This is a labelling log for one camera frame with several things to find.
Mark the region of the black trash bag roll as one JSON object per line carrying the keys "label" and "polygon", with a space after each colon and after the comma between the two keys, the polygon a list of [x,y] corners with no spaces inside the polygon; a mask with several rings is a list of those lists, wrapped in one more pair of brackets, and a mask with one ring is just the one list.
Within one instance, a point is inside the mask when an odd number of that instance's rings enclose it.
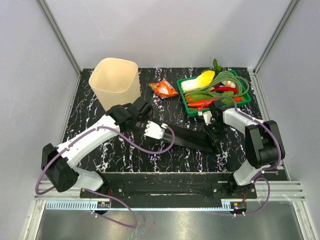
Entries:
{"label": "black trash bag roll", "polygon": [[168,126],[173,130],[175,135],[174,145],[211,154],[219,152],[218,144],[224,138],[223,134],[214,133],[207,126],[204,127],[204,131],[196,131],[171,124]]}

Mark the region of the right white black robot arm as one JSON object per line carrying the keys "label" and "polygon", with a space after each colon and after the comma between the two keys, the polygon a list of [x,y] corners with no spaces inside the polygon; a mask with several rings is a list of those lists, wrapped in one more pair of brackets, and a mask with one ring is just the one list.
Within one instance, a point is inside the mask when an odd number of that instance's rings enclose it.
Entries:
{"label": "right white black robot arm", "polygon": [[205,124],[213,133],[221,133],[226,126],[244,135],[245,162],[233,173],[233,182],[227,186],[228,194],[239,198],[245,186],[253,183],[264,171],[278,167],[285,158],[285,149],[278,124],[274,120],[261,120],[234,106],[224,106],[214,100],[202,114]]}

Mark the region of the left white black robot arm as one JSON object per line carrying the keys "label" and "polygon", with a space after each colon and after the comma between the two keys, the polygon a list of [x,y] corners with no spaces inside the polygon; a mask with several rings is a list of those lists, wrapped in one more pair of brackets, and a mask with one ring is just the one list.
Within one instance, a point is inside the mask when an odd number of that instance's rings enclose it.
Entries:
{"label": "left white black robot arm", "polygon": [[107,195],[109,186],[95,171],[77,168],[77,164],[91,151],[107,140],[125,131],[140,131],[153,107],[142,97],[133,103],[114,105],[91,127],[74,138],[53,146],[48,143],[42,149],[41,170],[59,193],[76,184],[84,184],[98,198]]}

